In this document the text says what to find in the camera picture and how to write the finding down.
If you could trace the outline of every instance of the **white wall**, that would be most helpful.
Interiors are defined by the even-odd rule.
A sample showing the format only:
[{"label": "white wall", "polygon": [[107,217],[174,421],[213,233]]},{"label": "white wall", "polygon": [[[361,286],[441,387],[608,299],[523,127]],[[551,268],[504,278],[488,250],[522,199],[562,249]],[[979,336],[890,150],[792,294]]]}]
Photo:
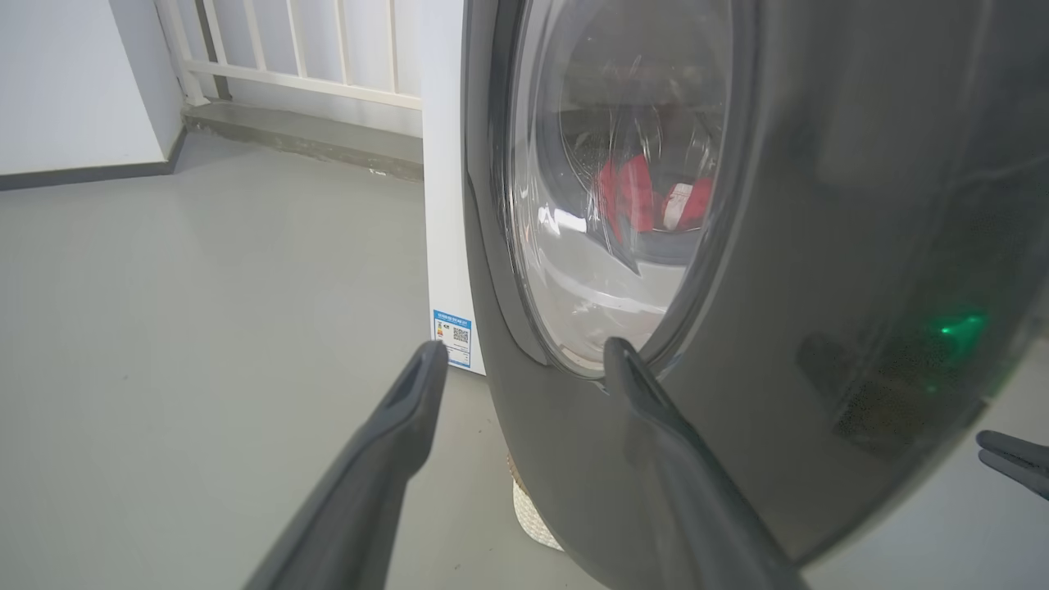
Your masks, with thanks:
[{"label": "white wall", "polygon": [[165,157],[183,129],[183,90],[156,6],[150,0],[109,0],[138,93]]},{"label": "white wall", "polygon": [[[386,0],[342,1],[352,82],[383,90],[391,89],[387,67]],[[418,96],[421,86],[419,39],[425,0],[394,2],[400,91]],[[178,0],[178,6],[194,59],[208,61],[193,0]],[[334,1],[300,0],[299,7],[307,75],[342,82]],[[215,9],[229,62],[255,67],[243,1],[215,0]],[[285,0],[255,0],[255,13],[266,69],[295,75],[295,54]],[[199,79],[205,94],[216,97],[213,79],[210,76],[199,76]],[[416,110],[233,78],[229,82],[230,93],[237,103],[292,110],[416,138],[423,133],[422,115]]]},{"label": "white wall", "polygon": [[0,174],[160,162],[107,0],[0,2]]}]

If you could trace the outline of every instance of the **white appliance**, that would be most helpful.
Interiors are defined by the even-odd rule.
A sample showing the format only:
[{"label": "white appliance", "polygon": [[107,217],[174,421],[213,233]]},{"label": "white appliance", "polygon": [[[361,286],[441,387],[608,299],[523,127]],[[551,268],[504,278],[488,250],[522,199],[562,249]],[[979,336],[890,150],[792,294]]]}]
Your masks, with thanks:
[{"label": "white appliance", "polygon": [[423,4],[423,165],[430,337],[453,366],[485,375],[463,229],[463,0]]}]

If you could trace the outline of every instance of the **green indicator light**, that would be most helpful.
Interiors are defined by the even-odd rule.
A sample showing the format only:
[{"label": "green indicator light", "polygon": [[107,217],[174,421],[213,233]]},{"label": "green indicator light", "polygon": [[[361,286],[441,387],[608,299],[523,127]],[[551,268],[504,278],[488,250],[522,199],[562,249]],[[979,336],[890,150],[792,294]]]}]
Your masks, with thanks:
[{"label": "green indicator light", "polygon": [[987,324],[987,316],[970,314],[961,318],[941,318],[938,323],[940,334],[946,336],[954,344],[950,361],[957,362],[967,357],[980,340],[980,335]]}]

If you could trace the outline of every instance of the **gray floor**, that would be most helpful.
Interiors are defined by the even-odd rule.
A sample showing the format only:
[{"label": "gray floor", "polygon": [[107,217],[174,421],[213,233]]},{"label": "gray floor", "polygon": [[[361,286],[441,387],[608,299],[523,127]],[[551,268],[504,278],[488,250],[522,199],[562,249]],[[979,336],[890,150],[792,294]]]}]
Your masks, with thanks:
[{"label": "gray floor", "polygon": [[[191,134],[0,193],[0,587],[240,587],[427,338],[422,185]],[[388,588],[598,588],[513,517],[452,371]]]}]

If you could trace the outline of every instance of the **blue sticker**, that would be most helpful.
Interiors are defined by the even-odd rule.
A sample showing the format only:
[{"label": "blue sticker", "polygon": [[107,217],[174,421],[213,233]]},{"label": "blue sticker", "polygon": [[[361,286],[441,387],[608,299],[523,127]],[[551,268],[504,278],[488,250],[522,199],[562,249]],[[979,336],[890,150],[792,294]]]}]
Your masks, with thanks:
[{"label": "blue sticker", "polygon": [[473,323],[468,319],[433,310],[433,337],[448,347],[448,362],[470,368]]}]

